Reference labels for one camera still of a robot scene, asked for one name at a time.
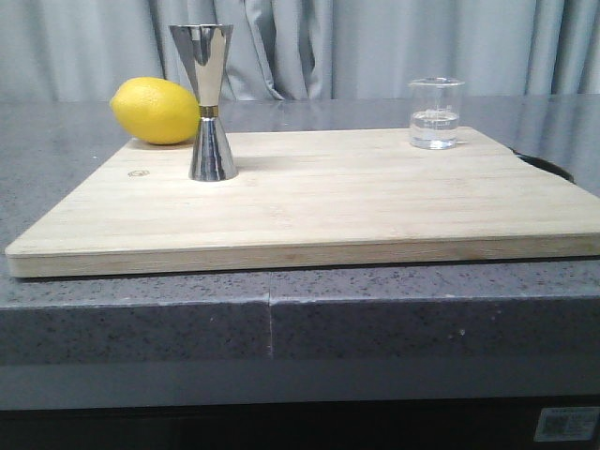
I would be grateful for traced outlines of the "small glass beaker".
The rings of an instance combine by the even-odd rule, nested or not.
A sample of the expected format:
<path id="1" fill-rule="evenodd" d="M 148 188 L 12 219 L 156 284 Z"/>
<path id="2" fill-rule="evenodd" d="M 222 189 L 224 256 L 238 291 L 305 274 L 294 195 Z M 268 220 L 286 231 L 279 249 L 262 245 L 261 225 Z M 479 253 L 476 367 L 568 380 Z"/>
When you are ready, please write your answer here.
<path id="1" fill-rule="evenodd" d="M 456 146 L 464 81 L 427 77 L 409 82 L 410 144 L 428 150 Z"/>

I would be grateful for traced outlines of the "steel double jigger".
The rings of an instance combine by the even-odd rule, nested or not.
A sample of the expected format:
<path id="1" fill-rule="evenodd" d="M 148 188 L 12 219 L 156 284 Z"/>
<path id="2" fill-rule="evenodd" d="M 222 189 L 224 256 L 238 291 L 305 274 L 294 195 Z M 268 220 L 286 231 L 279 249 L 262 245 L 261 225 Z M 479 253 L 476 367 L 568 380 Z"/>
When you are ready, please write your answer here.
<path id="1" fill-rule="evenodd" d="M 199 104 L 200 119 L 189 177 L 202 182 L 232 179 L 238 171 L 220 121 L 219 100 L 233 26 L 172 25 L 170 32 Z"/>

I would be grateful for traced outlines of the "wooden cutting board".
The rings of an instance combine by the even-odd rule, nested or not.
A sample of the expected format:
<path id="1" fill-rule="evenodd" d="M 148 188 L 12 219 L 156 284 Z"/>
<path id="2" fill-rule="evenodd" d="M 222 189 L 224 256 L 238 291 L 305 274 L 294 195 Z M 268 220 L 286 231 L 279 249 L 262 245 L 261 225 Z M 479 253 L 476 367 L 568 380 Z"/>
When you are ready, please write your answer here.
<path id="1" fill-rule="evenodd" d="M 425 150 L 404 128 L 247 132 L 238 174 L 133 140 L 6 250 L 17 278 L 595 256 L 599 200 L 483 133 Z"/>

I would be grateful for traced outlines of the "yellow lemon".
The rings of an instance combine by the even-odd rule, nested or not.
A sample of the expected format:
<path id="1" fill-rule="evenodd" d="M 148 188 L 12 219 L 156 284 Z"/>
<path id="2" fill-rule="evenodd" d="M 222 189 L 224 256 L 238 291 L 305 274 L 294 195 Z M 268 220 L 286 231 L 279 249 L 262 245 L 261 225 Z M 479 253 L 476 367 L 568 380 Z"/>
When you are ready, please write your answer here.
<path id="1" fill-rule="evenodd" d="M 196 98 L 177 83 L 154 77 L 124 82 L 110 106 L 130 135 L 151 144 L 176 144 L 197 133 L 200 109 Z"/>

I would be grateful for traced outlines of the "grey curtain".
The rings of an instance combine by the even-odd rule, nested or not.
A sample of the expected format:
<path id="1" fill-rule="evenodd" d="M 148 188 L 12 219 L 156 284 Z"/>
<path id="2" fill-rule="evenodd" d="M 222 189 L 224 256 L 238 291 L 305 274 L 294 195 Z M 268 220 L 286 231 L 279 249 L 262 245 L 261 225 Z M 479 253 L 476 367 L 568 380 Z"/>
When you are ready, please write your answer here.
<path id="1" fill-rule="evenodd" d="M 454 77 L 470 96 L 595 94 L 595 1 L 5 1 L 1 98 L 106 100 L 138 76 L 187 79 L 169 28 L 233 27 L 224 96 L 405 98 Z"/>

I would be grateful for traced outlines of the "white QR label sticker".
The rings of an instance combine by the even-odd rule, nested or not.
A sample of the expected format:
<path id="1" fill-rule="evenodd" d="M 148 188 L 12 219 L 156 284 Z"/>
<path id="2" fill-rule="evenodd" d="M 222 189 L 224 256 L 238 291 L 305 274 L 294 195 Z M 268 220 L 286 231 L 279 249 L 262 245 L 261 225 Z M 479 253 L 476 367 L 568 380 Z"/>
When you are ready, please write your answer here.
<path id="1" fill-rule="evenodd" d="M 538 443 L 589 441 L 598 423 L 598 407 L 543 408 L 533 440 Z"/>

